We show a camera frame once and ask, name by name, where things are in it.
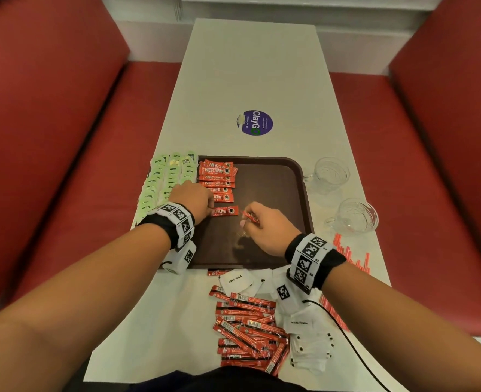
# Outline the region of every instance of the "red seat cushion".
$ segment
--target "red seat cushion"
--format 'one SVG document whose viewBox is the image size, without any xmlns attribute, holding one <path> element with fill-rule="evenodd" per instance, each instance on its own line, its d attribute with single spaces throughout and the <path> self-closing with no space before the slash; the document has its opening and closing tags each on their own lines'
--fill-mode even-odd
<svg viewBox="0 0 481 392">
<path fill-rule="evenodd" d="M 331 80 L 392 286 L 481 336 L 481 256 L 388 78 Z"/>
<path fill-rule="evenodd" d="M 390 69 L 481 235 L 481 0 L 443 0 Z"/>
<path fill-rule="evenodd" d="M 130 230 L 179 68 L 126 67 L 13 300 Z"/>
<path fill-rule="evenodd" d="M 0 294 L 128 53 L 101 0 L 0 0 Z"/>
</svg>

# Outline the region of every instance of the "round sticker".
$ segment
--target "round sticker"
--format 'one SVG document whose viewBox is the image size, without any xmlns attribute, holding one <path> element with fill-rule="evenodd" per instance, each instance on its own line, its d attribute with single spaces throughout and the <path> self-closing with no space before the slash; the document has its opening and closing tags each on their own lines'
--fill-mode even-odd
<svg viewBox="0 0 481 392">
<path fill-rule="evenodd" d="M 271 131 L 273 120 L 263 111 L 249 110 L 238 116 L 237 126 L 247 135 L 261 136 Z"/>
</svg>

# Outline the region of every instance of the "glass cup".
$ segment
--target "glass cup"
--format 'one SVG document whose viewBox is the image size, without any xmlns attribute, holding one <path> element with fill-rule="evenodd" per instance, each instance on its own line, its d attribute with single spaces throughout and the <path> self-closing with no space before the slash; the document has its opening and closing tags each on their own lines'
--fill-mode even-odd
<svg viewBox="0 0 481 392">
<path fill-rule="evenodd" d="M 335 191 L 349 180 L 349 168 L 338 158 L 320 158 L 313 174 L 305 176 L 304 182 L 312 182 L 322 194 Z"/>
<path fill-rule="evenodd" d="M 365 234 L 376 230 L 379 215 L 365 200 L 348 198 L 339 205 L 334 217 L 324 222 L 341 235 Z"/>
</svg>

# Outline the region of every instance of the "hand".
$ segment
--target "hand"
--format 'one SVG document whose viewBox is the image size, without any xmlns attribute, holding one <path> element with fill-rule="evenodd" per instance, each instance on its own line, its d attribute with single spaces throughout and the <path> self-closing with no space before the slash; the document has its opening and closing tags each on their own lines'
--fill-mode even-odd
<svg viewBox="0 0 481 392">
<path fill-rule="evenodd" d="M 182 185 L 176 184 L 169 200 L 184 205 L 195 217 L 195 225 L 209 216 L 214 206 L 213 193 L 206 187 L 189 180 Z"/>
<path fill-rule="evenodd" d="M 258 202 L 252 202 L 244 209 L 253 213 L 260 221 L 260 227 L 242 216 L 240 226 L 266 253 L 283 257 L 289 244 L 301 232 L 278 209 L 271 209 Z"/>
</svg>

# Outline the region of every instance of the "person's left hand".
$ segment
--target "person's left hand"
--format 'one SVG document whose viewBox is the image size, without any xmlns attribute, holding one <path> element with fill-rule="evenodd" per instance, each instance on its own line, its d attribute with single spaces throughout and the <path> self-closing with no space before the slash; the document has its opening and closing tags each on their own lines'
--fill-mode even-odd
<svg viewBox="0 0 481 392">
<path fill-rule="evenodd" d="M 180 203 L 188 208 L 195 217 L 195 225 L 209 216 L 214 206 L 213 193 L 203 185 L 189 180 L 173 187 L 169 201 Z"/>
</svg>

